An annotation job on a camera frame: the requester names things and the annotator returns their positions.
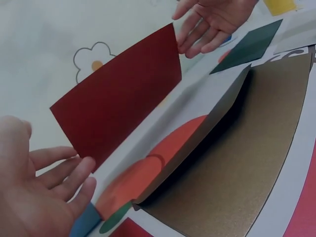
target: blue paper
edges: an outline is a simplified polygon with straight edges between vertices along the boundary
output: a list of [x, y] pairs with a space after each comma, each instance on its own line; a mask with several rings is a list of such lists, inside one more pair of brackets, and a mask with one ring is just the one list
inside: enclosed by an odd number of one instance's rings
[[70, 237], [85, 237], [99, 223], [101, 217], [95, 207], [90, 203], [84, 213], [75, 221], [75, 224], [70, 232]]

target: brown cardboard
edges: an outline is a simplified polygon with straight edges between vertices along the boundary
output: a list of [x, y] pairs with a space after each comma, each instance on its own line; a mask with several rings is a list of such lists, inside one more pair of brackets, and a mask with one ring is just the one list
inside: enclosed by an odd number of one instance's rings
[[140, 206], [188, 237], [242, 237], [287, 156], [307, 89], [311, 55], [249, 73], [233, 107]]
[[234, 104], [245, 78], [250, 70], [250, 66], [244, 68], [237, 79], [228, 88], [214, 109], [207, 115], [202, 124], [196, 129], [193, 135], [187, 140], [176, 155], [165, 165], [159, 175], [150, 183], [142, 194], [133, 203], [143, 202], [153, 191], [188, 157], [188, 155], [199, 145], [207, 134], [223, 118]]

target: dark green paper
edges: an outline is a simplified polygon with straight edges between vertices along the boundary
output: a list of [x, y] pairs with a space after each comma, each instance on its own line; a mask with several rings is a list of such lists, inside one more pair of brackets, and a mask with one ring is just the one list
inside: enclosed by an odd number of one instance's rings
[[282, 20], [275, 21], [248, 32], [210, 74], [262, 58], [281, 23]]

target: white flower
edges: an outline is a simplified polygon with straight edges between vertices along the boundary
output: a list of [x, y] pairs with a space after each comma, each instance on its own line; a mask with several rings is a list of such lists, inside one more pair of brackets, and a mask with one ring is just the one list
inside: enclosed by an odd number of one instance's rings
[[79, 49], [74, 55], [74, 64], [78, 68], [77, 83], [82, 82], [114, 57], [108, 45], [103, 42], [95, 43], [92, 48]]

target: dark red paper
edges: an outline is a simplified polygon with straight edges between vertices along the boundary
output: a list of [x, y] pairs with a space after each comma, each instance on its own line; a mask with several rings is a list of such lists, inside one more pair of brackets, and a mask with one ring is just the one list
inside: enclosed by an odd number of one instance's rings
[[301, 196], [283, 237], [316, 236], [316, 143]]
[[169, 24], [102, 66], [50, 109], [78, 154], [96, 159], [96, 170], [180, 80]]
[[153, 237], [131, 219], [126, 218], [110, 237]]

